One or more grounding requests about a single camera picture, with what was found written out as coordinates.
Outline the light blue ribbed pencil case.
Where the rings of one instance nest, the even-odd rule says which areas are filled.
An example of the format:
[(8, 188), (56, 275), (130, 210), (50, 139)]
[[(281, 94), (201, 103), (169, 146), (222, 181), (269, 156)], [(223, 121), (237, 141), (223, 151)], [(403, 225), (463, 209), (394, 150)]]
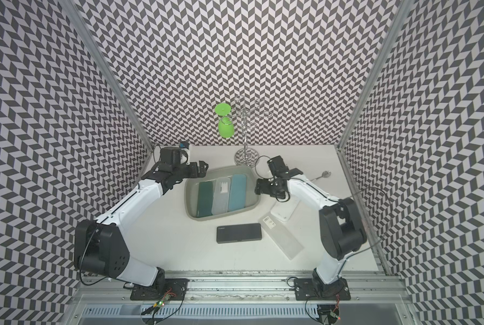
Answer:
[(238, 211), (245, 208), (247, 176), (236, 174), (232, 176), (228, 212)]

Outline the dark green pencil case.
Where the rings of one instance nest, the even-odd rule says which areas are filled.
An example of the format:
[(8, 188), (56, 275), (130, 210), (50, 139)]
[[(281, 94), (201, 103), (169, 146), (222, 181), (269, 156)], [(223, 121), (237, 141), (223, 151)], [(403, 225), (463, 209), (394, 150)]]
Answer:
[(214, 183), (204, 181), (199, 184), (197, 198), (197, 218), (209, 217), (212, 215)]

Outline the grey storage box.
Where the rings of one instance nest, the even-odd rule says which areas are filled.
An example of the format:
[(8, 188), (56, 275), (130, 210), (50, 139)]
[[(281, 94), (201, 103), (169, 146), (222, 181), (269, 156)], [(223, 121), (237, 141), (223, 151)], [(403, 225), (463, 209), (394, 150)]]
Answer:
[[(230, 184), (231, 184), (232, 176), (236, 174), (245, 174), (247, 176), (245, 208), (238, 211), (232, 211), (232, 212), (227, 211), (226, 213), (223, 213), (220, 215), (211, 215), (209, 217), (197, 218), (197, 198), (198, 198), (199, 184), (204, 181), (212, 181), (214, 183), (214, 189), (215, 189), (217, 178), (229, 177)], [(244, 212), (250, 211), (256, 208), (260, 203), (260, 197), (255, 194), (256, 180), (257, 180), (257, 177), (255, 173), (248, 166), (243, 166), (243, 165), (222, 167), (222, 168), (209, 170), (206, 174), (206, 177), (204, 178), (187, 180), (185, 185), (185, 195), (184, 195), (186, 213), (192, 219), (195, 219), (198, 221), (208, 221), (212, 219), (219, 219), (221, 217), (228, 217), (231, 215), (235, 215), (237, 213), (244, 213)]]

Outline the translucent white pencil case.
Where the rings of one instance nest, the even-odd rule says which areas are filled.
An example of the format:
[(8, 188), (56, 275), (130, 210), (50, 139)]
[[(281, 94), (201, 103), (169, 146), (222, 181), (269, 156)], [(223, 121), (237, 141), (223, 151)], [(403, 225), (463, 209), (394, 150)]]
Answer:
[(230, 196), (230, 178), (219, 177), (216, 180), (213, 193), (212, 215), (220, 215), (228, 211)]

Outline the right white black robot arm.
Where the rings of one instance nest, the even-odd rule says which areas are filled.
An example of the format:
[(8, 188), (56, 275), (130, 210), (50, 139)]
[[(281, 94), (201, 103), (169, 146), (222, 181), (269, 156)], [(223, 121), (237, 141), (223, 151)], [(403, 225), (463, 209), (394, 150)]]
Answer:
[(268, 159), (272, 177), (259, 178), (255, 193), (267, 194), (279, 203), (296, 198), (319, 213), (324, 255), (312, 274), (319, 297), (338, 295), (346, 287), (342, 271), (368, 241), (363, 218), (352, 197), (340, 199), (310, 181), (299, 169), (289, 169), (280, 156)]

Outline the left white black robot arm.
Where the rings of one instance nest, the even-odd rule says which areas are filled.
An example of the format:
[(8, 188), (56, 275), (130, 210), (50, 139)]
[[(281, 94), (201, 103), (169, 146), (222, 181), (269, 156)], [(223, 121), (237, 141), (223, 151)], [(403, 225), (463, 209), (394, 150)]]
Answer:
[(209, 165), (192, 162), (188, 142), (159, 150), (159, 160), (134, 189), (95, 220), (85, 219), (75, 229), (74, 266), (83, 272), (151, 287), (162, 270), (130, 255), (125, 235), (156, 200), (185, 179), (203, 178)]

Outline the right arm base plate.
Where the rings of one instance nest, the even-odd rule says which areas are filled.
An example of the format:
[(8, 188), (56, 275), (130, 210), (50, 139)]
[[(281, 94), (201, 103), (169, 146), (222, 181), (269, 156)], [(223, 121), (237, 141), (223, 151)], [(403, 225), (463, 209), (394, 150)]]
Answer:
[(351, 295), (344, 278), (336, 280), (332, 284), (316, 282), (311, 278), (294, 278), (293, 290), (297, 301), (321, 300), (321, 301), (350, 301)]

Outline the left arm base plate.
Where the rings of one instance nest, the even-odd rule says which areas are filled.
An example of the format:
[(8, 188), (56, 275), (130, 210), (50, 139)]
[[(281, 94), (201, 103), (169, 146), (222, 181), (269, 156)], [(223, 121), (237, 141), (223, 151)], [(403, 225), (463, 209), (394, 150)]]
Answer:
[(131, 295), (131, 301), (160, 301), (164, 294), (170, 295), (170, 301), (182, 301), (188, 288), (189, 279), (170, 278), (164, 283), (155, 283), (151, 287), (143, 287), (135, 284)]

